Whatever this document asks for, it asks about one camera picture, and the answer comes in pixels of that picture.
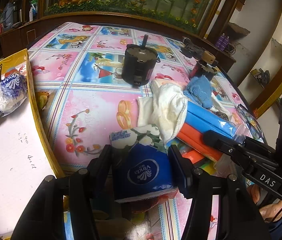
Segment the person's right hand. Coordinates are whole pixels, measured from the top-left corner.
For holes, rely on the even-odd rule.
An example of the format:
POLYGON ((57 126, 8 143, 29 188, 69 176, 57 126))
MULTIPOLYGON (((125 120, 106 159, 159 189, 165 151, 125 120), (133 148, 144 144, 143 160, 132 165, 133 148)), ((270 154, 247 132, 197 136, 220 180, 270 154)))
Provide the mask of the person's right hand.
MULTIPOLYGON (((260 187, 256 184, 250 185, 247 188, 249 195, 256 204, 260 200, 260 187)), ((274 204, 269 204, 259 208, 262 218, 267 222, 276 222, 282 217, 282 200, 278 200, 274 204)))

